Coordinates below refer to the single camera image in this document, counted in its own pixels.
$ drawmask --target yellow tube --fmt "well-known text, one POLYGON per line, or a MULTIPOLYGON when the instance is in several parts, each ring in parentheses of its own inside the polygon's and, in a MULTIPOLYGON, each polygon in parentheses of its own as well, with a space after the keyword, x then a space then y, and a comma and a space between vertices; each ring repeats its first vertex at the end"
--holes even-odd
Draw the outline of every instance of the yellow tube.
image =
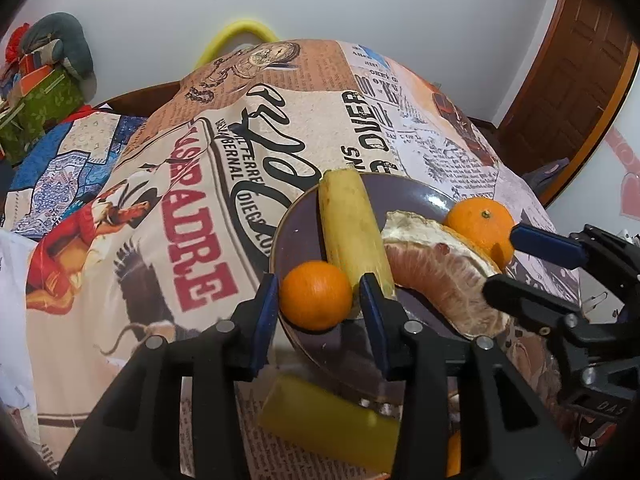
POLYGON ((273 43, 274 41, 278 41, 278 37, 266 25, 263 25, 260 22, 255 22, 254 20, 238 20, 237 22, 227 25, 215 35, 213 40, 209 42, 206 49, 200 56, 194 70, 216 59, 224 44, 232 37, 237 34, 241 34, 242 32, 252 33, 254 36, 257 36, 262 40, 263 43, 273 43))

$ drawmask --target door panel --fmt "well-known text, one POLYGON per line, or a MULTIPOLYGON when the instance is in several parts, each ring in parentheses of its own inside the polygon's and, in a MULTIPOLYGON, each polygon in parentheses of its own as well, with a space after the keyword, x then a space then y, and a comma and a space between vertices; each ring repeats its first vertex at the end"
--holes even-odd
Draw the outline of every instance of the door panel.
POLYGON ((578 152, 615 91, 631 48, 602 0, 564 0, 548 49, 498 130, 519 174, 578 152))

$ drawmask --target tangerine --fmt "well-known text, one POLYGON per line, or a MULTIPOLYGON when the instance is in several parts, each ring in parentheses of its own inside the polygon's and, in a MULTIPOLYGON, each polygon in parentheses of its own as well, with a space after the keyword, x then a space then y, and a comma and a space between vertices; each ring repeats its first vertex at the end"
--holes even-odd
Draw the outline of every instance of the tangerine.
POLYGON ((444 225, 471 240, 500 270, 513 258, 509 236, 515 222, 500 202, 482 196, 461 200, 451 208, 444 225))
POLYGON ((295 267, 280 285, 280 311, 304 330, 320 332, 342 322, 351 310, 353 293, 338 267, 312 260, 295 267))

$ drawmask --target wall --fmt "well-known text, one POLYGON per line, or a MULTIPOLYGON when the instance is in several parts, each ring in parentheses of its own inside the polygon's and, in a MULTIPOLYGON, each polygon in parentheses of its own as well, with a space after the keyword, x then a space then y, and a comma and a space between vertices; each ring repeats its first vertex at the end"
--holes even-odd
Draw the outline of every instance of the wall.
POLYGON ((10 30, 63 10, 95 58, 94 102, 176 80, 226 23, 254 18, 281 38, 366 44, 491 120, 522 65, 546 0, 28 0, 10 30))
MULTIPOLYGON (((639 156, 640 75, 636 75, 613 128, 547 209, 558 232, 581 231, 589 223, 614 234, 623 229, 631 236, 640 233, 639 156)), ((584 300, 606 296, 591 312, 592 320, 614 320, 613 311, 622 304, 585 272, 580 272, 580 290, 584 300)))
POLYGON ((509 111, 509 107, 513 100, 518 95, 520 91, 520 87, 522 83, 524 83, 524 79, 529 74, 529 70, 531 69, 531 65, 533 65, 536 56, 538 55, 538 51, 540 50, 540 46, 542 46, 542 41, 545 39, 546 32, 549 28, 549 23, 551 23, 551 18, 554 15, 554 10, 556 10, 556 3, 558 0, 546 0, 545 6, 542 9, 542 13, 540 14, 540 20, 538 21, 538 26, 536 27, 535 32, 533 33, 533 38, 527 49, 527 53, 524 55, 522 59, 522 63, 516 72, 509 89, 507 90, 502 102, 498 106, 498 109, 494 115, 492 120, 495 126, 499 126, 504 116, 509 111))

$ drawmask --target printed eagle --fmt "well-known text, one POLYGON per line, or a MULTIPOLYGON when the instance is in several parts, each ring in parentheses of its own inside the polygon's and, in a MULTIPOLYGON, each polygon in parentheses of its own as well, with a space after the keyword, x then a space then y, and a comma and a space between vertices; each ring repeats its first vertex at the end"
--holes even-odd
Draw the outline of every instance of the printed eagle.
POLYGON ((126 304, 129 324, 122 329, 113 348, 102 351, 102 354, 113 354, 122 336, 129 330, 133 331, 139 342, 153 334, 162 335, 169 342, 200 334, 199 330, 184 328, 175 323, 174 314, 166 304, 154 266, 145 263, 140 249, 135 247, 131 240, 118 250, 116 256, 115 274, 126 304))

